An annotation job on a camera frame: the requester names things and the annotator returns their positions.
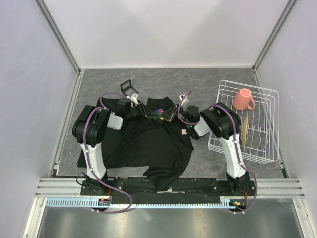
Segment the black polo shirt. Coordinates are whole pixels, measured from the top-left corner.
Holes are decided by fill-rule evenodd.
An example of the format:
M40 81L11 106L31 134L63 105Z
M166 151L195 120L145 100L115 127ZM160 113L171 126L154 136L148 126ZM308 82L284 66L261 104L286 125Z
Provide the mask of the black polo shirt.
M168 188L183 174L194 148L183 123L168 122L160 118L160 112L171 109L174 105L169 98L150 98L144 105L155 114L154 119L148 119L149 126L146 129L150 168L144 172L144 176L160 191ZM78 167L86 168L82 152Z

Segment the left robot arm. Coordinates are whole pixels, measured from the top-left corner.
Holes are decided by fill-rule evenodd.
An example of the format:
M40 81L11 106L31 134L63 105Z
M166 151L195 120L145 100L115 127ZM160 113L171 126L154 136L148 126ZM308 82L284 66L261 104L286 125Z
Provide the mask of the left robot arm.
M127 97L100 98L96 106L86 105L72 127L87 168L94 179L92 190L103 195L109 184L103 180L108 169L150 168L147 155L145 105Z

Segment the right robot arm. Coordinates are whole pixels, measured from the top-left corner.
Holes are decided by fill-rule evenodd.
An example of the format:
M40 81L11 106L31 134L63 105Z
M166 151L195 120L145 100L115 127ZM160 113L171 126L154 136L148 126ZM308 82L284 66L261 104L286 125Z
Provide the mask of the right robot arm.
M219 138L227 163L226 187L230 194L240 194L250 181L240 149L240 117L225 104L218 102L201 112L198 107L189 106L185 114L181 114L180 105L175 105L169 113L168 122L175 121L183 123L195 139L208 132Z

